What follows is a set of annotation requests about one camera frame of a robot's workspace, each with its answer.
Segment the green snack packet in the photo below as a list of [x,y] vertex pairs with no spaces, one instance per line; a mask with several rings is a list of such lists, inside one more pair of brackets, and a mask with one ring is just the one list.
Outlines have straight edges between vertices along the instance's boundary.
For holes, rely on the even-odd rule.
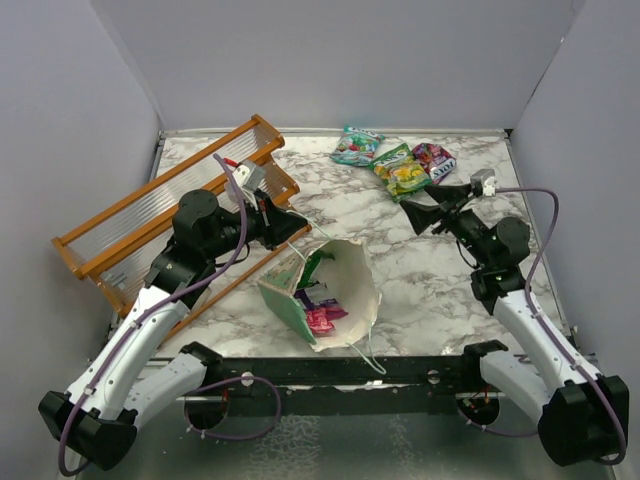
[[382,181],[394,203],[400,203],[432,184],[430,175],[406,143],[375,158],[369,169]]

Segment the teal snack packet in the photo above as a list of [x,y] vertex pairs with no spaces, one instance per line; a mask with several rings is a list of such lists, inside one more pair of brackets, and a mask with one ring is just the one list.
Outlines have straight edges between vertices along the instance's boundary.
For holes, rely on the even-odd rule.
[[373,161],[384,139],[383,134],[345,126],[339,143],[329,158],[342,165],[366,167]]

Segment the pink purple snack packet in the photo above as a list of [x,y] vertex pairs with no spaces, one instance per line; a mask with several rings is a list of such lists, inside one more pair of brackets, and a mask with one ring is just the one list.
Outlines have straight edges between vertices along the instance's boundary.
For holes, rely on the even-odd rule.
[[441,145],[420,143],[412,154],[434,184],[440,184],[457,166],[456,158]]

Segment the green paper gift bag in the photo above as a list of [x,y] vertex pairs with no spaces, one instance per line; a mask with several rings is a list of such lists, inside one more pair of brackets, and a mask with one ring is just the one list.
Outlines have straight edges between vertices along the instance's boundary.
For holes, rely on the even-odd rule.
[[375,355],[357,347],[371,340],[382,299],[366,243],[325,233],[321,240],[291,249],[258,280],[265,305],[313,351],[351,348],[384,375]]

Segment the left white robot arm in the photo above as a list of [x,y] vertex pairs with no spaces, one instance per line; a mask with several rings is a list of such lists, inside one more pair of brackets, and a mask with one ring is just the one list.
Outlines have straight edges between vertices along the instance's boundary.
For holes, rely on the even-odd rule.
[[252,241],[274,250],[307,226],[263,191],[232,213],[210,191],[184,194],[172,217],[173,233],[153,260],[128,316],[87,370],[65,391],[49,391],[38,411],[59,442],[108,471],[127,455],[141,427],[183,394],[206,395],[221,371],[205,348],[189,346],[152,377],[139,374],[171,329],[186,318],[210,283]]

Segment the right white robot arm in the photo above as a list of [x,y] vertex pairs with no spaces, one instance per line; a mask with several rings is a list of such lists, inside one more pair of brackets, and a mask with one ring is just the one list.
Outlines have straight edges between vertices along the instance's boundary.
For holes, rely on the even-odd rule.
[[452,234],[475,260],[474,297],[523,348],[525,367],[503,348],[479,352],[459,367],[461,383],[487,385],[508,396],[535,424],[549,458],[560,466],[594,461],[618,465],[628,448],[629,390],[617,375],[605,376],[553,324],[531,290],[520,264],[530,254],[529,226],[507,216],[487,226],[468,203],[497,194],[489,185],[429,185],[432,205],[400,205],[416,234]]

